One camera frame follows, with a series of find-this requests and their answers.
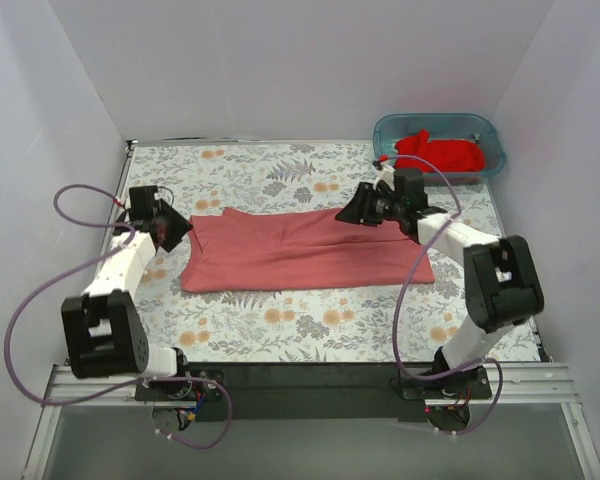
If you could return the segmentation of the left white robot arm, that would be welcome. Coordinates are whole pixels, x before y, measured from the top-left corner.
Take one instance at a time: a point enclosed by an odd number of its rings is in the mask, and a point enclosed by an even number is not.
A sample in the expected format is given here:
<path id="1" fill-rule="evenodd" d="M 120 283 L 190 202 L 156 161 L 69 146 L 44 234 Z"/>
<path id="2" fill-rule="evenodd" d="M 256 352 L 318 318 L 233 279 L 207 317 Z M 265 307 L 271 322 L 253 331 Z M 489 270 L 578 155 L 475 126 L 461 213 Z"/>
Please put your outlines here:
<path id="1" fill-rule="evenodd" d="M 170 252 L 192 225 L 160 195 L 156 185 L 132 187 L 126 215 L 114 227 L 111 249 L 83 293 L 61 306 L 73 374 L 79 379 L 135 374 L 158 377 L 158 387 L 173 400 L 193 386 L 180 367 L 175 347 L 150 343 L 134 297 L 145 270 L 159 251 Z"/>

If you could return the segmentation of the pink t shirt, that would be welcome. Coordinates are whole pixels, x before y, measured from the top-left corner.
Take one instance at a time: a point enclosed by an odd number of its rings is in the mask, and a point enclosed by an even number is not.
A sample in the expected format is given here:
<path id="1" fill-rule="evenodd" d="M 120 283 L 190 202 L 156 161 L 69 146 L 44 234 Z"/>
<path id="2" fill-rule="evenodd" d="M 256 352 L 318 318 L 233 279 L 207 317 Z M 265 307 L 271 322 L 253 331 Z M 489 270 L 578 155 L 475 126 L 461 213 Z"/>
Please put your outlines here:
<path id="1" fill-rule="evenodd" d="M 339 222 L 333 209 L 255 215 L 226 208 L 194 216 L 191 254 L 181 274 L 188 293 L 282 291 L 398 285 L 407 274 L 431 284 L 429 260 L 391 222 Z"/>

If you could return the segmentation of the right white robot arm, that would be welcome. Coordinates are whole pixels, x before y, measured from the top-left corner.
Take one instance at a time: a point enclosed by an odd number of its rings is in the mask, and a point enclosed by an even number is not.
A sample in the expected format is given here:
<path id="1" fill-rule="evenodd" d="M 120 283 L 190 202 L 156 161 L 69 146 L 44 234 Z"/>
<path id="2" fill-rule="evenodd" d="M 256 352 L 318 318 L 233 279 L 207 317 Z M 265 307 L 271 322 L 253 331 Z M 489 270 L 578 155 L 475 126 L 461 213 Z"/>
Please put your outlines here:
<path id="1" fill-rule="evenodd" d="M 396 363 L 404 378 L 433 384 L 444 397 L 455 397 L 466 389 L 468 374 L 490 362 L 492 348 L 544 308 L 527 241 L 519 235 L 483 233 L 460 222 L 456 214 L 430 205 L 418 169 L 383 168 L 374 182 L 358 185 L 335 218 L 368 227 L 393 221 L 421 245 L 420 258 L 435 249 L 463 268 L 467 319 L 437 350 L 428 371 L 416 374 L 402 361 Z"/>

